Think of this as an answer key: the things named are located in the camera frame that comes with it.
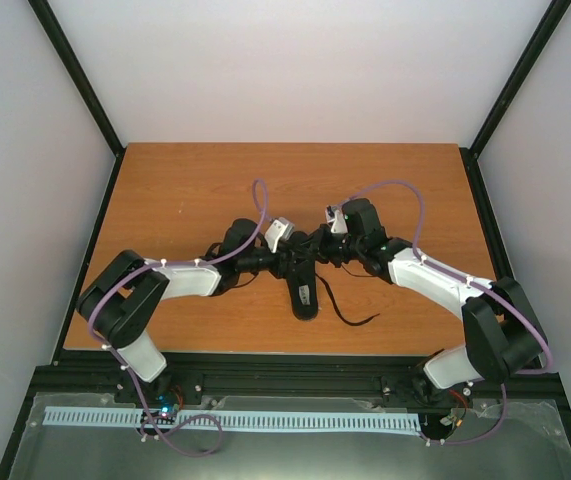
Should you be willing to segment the black canvas shoe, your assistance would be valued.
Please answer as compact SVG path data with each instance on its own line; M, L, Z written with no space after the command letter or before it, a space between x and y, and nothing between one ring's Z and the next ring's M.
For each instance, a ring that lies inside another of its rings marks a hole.
M285 280L294 316L301 321L313 320L319 311L315 263L296 261L290 266Z

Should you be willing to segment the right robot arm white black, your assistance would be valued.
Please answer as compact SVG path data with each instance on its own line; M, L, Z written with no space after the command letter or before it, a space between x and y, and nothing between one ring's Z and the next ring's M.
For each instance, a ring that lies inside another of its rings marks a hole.
M489 280L446 265L415 241L390 237L374 205L352 198L325 211L313 236L318 261L341 267L357 261L371 276L411 290L459 319L464 342L434 354L421 374L435 389L479 380L501 384L513 374L539 374L539 356L551 356L540 322L521 285Z

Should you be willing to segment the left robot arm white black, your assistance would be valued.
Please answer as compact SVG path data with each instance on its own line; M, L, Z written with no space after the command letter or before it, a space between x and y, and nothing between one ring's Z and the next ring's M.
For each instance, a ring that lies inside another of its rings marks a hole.
M294 316L312 320L318 314L318 295L304 239L282 218L264 234L254 221L240 218L222 242L192 262L164 263L124 250L80 295L76 310L106 348L116 352L121 367L139 378L139 392L151 402L162 402L172 393L173 378L164 371L167 361L147 332L158 304L219 296L237 287L241 274L268 271L286 281Z

